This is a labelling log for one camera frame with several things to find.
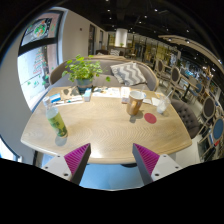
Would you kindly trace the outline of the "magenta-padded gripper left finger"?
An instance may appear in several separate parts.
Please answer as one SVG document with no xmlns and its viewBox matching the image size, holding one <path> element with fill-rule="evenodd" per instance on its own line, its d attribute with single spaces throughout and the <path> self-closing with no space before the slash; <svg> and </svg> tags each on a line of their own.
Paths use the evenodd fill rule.
<svg viewBox="0 0 224 224">
<path fill-rule="evenodd" d="M 79 185 L 90 154 L 91 144 L 87 143 L 66 155 L 55 156 L 42 169 Z"/>
</svg>

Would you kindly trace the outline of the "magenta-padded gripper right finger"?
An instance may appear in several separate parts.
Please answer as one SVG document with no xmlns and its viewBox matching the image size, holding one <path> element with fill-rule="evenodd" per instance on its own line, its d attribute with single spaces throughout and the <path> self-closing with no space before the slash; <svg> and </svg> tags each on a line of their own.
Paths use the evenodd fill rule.
<svg viewBox="0 0 224 224">
<path fill-rule="evenodd" d="M 133 144 L 132 153 L 145 185 L 182 169 L 182 167 L 167 154 L 158 155 L 136 143 Z"/>
</svg>

